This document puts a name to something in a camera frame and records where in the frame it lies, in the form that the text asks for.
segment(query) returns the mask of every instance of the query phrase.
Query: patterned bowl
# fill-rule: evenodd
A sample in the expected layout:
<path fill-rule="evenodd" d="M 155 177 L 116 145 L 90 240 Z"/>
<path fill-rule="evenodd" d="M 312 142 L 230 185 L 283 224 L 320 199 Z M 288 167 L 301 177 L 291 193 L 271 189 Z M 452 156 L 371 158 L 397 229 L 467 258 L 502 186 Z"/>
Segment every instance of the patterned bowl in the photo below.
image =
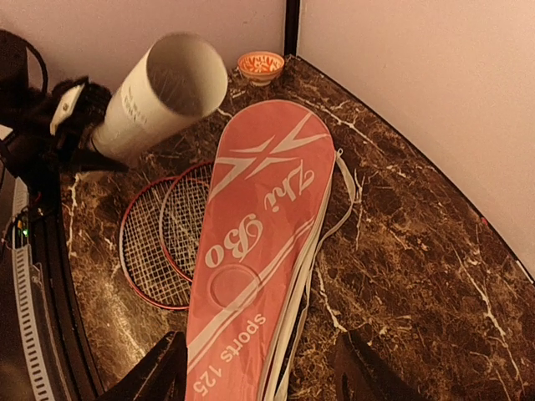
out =
<path fill-rule="evenodd" d="M 237 66 L 251 84 L 266 86 L 283 72 L 284 58 L 275 53 L 252 52 L 242 55 Z"/>

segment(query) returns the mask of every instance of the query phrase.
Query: bag strap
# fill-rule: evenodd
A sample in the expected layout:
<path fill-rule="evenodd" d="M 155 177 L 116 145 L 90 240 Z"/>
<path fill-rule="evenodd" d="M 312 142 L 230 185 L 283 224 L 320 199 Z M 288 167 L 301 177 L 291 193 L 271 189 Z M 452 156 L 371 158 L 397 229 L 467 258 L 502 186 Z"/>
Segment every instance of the bag strap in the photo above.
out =
<path fill-rule="evenodd" d="M 281 379 L 281 383 L 278 385 L 277 392 L 275 393 L 274 401 L 286 401 L 286 399 L 288 398 L 290 371 L 293 366 L 293 360 L 295 358 L 295 353 L 297 352 L 299 340 L 301 339 L 301 335 L 303 334 L 303 328 L 308 314 L 308 306 L 310 305 L 310 287 L 312 282 L 313 266 L 316 261 L 316 256 L 318 255 L 321 246 L 323 245 L 325 240 L 340 229 L 340 227 L 349 219 L 349 216 L 351 216 L 351 212 L 353 211 L 353 205 L 357 196 L 357 187 L 355 185 L 353 176 L 349 172 L 348 166 L 345 164 L 344 159 L 342 159 L 343 153 L 344 151 L 342 149 L 339 149 L 336 153 L 336 164 L 339 167 L 340 171 L 342 171 L 342 176 L 344 177 L 345 187 L 349 195 L 349 208 L 345 212 L 344 216 L 339 220 L 339 222 L 336 223 L 330 230 L 325 233 L 325 235 L 319 240 L 318 245 L 316 246 L 316 250 L 313 256 L 313 262 L 310 266 L 308 279 L 305 287 L 307 302 L 304 309 L 301 311 L 301 316 L 299 317 L 298 322 L 298 330 L 295 335 L 295 339 L 293 340 L 292 352 L 290 353 L 288 364 L 286 365 L 286 369 L 284 371 L 283 378 Z"/>

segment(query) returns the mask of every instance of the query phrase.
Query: marble table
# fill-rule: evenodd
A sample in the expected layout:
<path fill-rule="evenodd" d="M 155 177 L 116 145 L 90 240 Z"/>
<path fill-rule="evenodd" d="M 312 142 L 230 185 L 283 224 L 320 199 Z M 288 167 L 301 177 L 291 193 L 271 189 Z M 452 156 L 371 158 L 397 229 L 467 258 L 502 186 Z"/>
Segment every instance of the marble table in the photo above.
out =
<path fill-rule="evenodd" d="M 144 154 L 128 174 L 98 182 L 64 177 L 74 285 L 105 387 L 166 332 L 186 330 L 186 312 L 152 307 L 123 276 L 117 244 L 126 206 L 149 182 L 213 160 L 229 119 L 266 99 L 292 100 L 323 119 L 360 186 L 354 213 L 318 255 L 290 399 L 336 399 L 334 344 L 352 329 L 427 398 L 518 399 L 532 392 L 535 287 L 515 256 L 403 136 L 298 58 L 266 88 L 232 72 L 215 114 Z M 325 227 L 347 205 L 336 170 Z"/>

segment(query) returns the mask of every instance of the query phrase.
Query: wall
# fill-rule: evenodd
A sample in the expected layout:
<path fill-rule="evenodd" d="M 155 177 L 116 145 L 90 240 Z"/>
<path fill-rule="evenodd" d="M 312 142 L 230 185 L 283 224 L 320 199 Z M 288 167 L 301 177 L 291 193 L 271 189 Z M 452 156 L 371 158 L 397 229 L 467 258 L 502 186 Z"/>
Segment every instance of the wall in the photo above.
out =
<path fill-rule="evenodd" d="M 535 273 L 535 7 L 305 0 L 298 55 L 416 145 Z"/>
<path fill-rule="evenodd" d="M 88 74 L 116 89 L 151 44 L 168 32 L 199 33 L 228 68 L 247 51 L 280 53 L 284 9 L 284 0 L 3 0 L 0 28 L 38 48 L 53 84 Z M 38 73 L 34 77 L 39 84 Z"/>

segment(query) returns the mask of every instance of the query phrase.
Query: white cylinder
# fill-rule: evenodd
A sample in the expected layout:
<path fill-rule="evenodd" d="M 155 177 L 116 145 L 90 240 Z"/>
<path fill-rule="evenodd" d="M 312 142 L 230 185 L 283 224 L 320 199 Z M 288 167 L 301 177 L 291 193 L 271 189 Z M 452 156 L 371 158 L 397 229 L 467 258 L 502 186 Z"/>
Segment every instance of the white cylinder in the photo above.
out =
<path fill-rule="evenodd" d="M 165 36 L 115 92 L 92 145 L 134 165 L 141 152 L 213 113 L 227 83 L 225 64 L 207 41 L 192 33 Z"/>

